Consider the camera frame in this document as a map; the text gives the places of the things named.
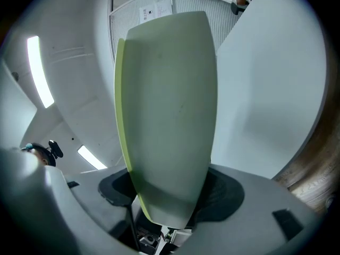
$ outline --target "ceiling light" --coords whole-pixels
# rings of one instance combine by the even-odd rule
[[[100,170],[107,168],[85,146],[81,146],[81,148],[78,149],[78,153],[96,169]]]
[[[38,94],[45,108],[54,103],[54,99],[49,91],[43,65],[40,58],[39,37],[34,36],[27,40],[28,60],[30,62],[31,73],[34,83],[37,87]]]

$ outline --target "wooden surface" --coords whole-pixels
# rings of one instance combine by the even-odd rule
[[[320,120],[298,157],[273,178],[320,214],[338,188],[340,173],[339,64],[328,44],[326,49],[329,85]]]

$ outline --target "fluorescent light strip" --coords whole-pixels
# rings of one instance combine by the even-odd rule
[[[43,70],[43,64],[41,63],[38,36],[34,36],[27,40],[27,51],[33,80],[38,94],[44,107],[48,108],[54,103],[54,99],[51,95],[51,92],[49,91]]]
[[[81,148],[78,149],[78,153],[96,169],[100,170],[107,168],[85,146],[81,146]]]

